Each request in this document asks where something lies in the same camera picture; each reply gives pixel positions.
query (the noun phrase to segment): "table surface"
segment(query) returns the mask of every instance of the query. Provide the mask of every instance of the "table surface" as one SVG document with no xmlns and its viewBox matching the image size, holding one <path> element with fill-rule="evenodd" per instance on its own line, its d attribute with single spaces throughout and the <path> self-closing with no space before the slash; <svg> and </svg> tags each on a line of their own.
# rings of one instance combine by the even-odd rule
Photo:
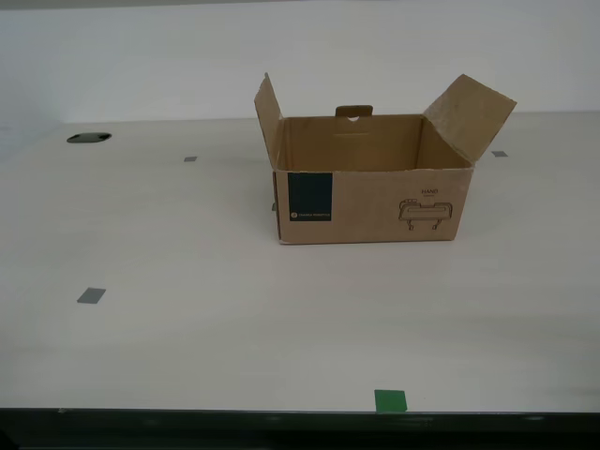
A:
<svg viewBox="0 0 600 450">
<path fill-rule="evenodd" d="M 600 411 L 599 130 L 513 114 L 453 242 L 282 246 L 256 120 L 64 126 L 0 165 L 0 407 Z"/>
</svg>

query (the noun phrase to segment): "gray tape marker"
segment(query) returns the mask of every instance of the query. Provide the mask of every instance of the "gray tape marker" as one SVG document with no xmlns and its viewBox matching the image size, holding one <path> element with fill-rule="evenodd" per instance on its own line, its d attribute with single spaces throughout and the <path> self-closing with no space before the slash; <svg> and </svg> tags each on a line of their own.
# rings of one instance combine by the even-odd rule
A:
<svg viewBox="0 0 600 450">
<path fill-rule="evenodd" d="M 106 289 L 98 289 L 98 288 L 87 288 L 85 292 L 79 297 L 77 303 L 86 303 L 88 305 L 95 305 L 100 301 L 102 295 L 106 292 Z"/>
</svg>

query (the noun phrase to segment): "cardboard box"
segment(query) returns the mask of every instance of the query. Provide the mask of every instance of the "cardboard box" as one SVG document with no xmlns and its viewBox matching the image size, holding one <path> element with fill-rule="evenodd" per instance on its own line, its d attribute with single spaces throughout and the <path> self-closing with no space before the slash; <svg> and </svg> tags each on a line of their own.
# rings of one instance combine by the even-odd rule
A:
<svg viewBox="0 0 600 450">
<path fill-rule="evenodd" d="M 283 244 L 454 239 L 474 164 L 516 105 L 466 75 L 423 114 L 285 118 L 268 74 L 254 103 Z"/>
</svg>

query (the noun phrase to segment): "product illustration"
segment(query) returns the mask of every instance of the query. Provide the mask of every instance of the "product illustration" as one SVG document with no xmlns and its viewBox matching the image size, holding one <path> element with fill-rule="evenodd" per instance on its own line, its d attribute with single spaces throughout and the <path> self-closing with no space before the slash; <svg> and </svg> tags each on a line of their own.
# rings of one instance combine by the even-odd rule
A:
<svg viewBox="0 0 600 450">
<path fill-rule="evenodd" d="M 400 220 L 406 220 L 409 230 L 414 230 L 413 220 L 430 220 L 435 223 L 431 230 L 437 230 L 442 220 L 452 217 L 452 204 L 447 202 L 421 204 L 415 199 L 400 202 Z"/>
</svg>

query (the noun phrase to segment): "box flap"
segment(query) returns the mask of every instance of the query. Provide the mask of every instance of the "box flap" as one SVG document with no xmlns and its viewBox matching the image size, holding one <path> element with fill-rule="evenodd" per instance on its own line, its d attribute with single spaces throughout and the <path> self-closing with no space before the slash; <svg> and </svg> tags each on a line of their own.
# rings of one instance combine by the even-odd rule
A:
<svg viewBox="0 0 600 450">
<path fill-rule="evenodd" d="M 262 136 L 264 137 L 264 143 L 269 153 L 271 167 L 275 169 L 278 164 L 278 134 L 280 133 L 279 128 L 283 123 L 281 120 L 283 117 L 281 116 L 278 100 L 275 97 L 275 91 L 273 90 L 268 73 L 264 74 L 261 88 L 254 98 L 254 106 L 256 107 L 256 114 L 258 114 L 259 122 L 261 123 Z"/>
<path fill-rule="evenodd" d="M 486 151 L 517 103 L 460 75 L 425 111 L 442 138 L 471 163 Z"/>
</svg>

